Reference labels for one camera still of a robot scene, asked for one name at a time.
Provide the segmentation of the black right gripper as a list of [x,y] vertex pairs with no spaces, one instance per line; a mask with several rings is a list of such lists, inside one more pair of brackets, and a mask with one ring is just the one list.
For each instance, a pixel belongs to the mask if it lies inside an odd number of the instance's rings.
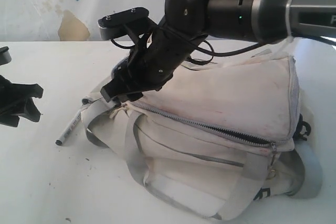
[[206,38],[206,34],[189,36],[167,26],[157,27],[149,46],[140,41],[129,56],[116,65],[113,78],[101,88],[101,95],[107,102],[120,103],[142,98],[142,92],[162,87]]

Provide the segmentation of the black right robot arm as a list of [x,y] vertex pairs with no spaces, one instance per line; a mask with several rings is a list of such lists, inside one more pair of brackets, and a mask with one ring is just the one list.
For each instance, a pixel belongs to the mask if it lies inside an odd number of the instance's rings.
[[129,56],[112,71],[105,100],[135,101],[160,90],[208,36],[252,45],[223,53],[242,54],[289,37],[335,45],[335,0],[165,0],[159,23],[135,7],[98,21],[101,38],[129,36]]

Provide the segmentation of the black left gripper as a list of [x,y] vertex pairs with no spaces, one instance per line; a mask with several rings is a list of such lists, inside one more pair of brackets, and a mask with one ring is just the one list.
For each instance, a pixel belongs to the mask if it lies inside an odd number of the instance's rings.
[[[42,98],[43,88],[38,84],[11,83],[1,76],[1,125],[18,127],[19,119],[39,122],[41,113],[32,98]],[[24,100],[12,107],[12,101]]]

